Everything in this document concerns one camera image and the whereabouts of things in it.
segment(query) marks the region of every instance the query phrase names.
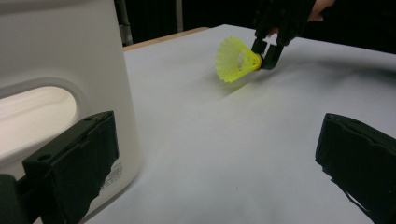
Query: white table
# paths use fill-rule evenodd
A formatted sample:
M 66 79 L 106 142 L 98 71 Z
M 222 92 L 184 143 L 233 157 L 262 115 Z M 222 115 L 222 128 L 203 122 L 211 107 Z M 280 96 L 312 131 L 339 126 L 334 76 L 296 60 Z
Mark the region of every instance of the white table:
M 225 84 L 220 26 L 125 52 L 143 165 L 87 223 L 369 224 L 315 162 L 326 113 L 396 137 L 396 55 L 297 38 Z

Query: white plastic housing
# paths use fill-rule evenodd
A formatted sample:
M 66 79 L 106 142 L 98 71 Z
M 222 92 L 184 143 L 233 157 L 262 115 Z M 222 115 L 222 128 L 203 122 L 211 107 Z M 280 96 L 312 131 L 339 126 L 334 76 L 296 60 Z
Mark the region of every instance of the white plastic housing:
M 140 165 L 114 1 L 0 0 L 0 27 L 1 174 L 22 177 L 21 161 L 51 138 L 89 115 L 115 113 L 120 158 L 91 212 Z

